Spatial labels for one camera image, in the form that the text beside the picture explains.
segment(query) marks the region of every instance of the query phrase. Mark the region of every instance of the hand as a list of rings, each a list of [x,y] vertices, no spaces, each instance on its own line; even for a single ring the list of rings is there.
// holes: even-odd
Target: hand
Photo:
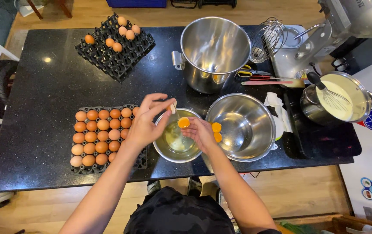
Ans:
[[[137,112],[134,124],[131,126],[128,132],[126,141],[131,142],[132,145],[138,146],[138,149],[141,150],[162,135],[168,118],[171,115],[171,111],[166,111],[163,114],[163,117],[157,126],[153,123],[153,119],[156,115],[166,109],[166,107],[169,105],[173,104],[175,101],[174,98],[164,102],[156,101],[166,98],[167,94],[164,93],[153,93],[146,95],[140,105],[140,109]]]
[[[203,119],[197,117],[188,118],[190,125],[181,130],[182,134],[192,138],[198,144],[199,149],[208,154],[208,150],[218,145],[213,136],[212,126]]]

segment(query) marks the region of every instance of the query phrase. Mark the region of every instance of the blue crate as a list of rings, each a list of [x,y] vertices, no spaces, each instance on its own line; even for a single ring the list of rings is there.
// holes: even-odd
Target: blue crate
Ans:
[[[107,0],[112,8],[165,8],[167,0]]]

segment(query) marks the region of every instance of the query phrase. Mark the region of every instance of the stand mixer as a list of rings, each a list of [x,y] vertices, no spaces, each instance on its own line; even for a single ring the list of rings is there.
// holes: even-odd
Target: stand mixer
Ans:
[[[294,77],[299,71],[312,69],[350,36],[372,38],[372,0],[318,0],[325,21],[305,30],[298,39],[316,29],[297,48],[282,48],[271,58],[276,76]]]

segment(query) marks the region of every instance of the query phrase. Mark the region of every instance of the person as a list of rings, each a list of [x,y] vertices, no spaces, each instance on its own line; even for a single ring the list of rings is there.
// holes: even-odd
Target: person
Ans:
[[[166,111],[157,125],[153,123],[174,98],[167,94],[147,95],[140,105],[128,137],[122,142],[114,161],[85,195],[65,222],[59,234],[100,234],[114,213],[121,198],[132,165],[148,144],[162,135],[171,111]],[[226,202],[244,234],[279,234],[271,215],[259,196],[236,172],[216,143],[211,125],[190,117],[191,124],[182,129],[204,152]],[[173,188],[164,187],[146,196],[143,204],[131,215],[124,233],[235,233],[225,211],[213,198],[182,195]]]

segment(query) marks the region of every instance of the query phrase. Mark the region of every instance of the chair leg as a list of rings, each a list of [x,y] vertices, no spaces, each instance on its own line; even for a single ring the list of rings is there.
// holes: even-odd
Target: chair leg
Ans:
[[[40,12],[36,9],[36,7],[34,6],[33,2],[31,0],[27,0],[27,2],[29,3],[29,5],[31,6],[31,8],[33,9],[34,13],[36,13],[37,17],[42,20],[43,17],[42,15],[40,14]]]
[[[71,19],[72,14],[68,10],[68,8],[65,6],[65,0],[56,0],[56,2],[59,4],[60,8],[62,8],[62,11],[65,13],[65,15]]]

